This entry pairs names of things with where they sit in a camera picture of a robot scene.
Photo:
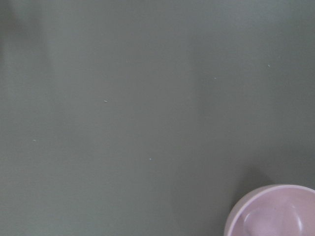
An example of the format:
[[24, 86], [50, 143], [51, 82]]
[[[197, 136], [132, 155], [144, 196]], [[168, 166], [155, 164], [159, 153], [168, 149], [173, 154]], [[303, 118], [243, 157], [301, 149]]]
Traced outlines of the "small pink bowl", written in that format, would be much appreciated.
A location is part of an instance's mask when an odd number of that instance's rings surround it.
[[232, 208], [225, 236], [313, 236], [315, 191], [300, 185], [268, 185], [243, 196]]

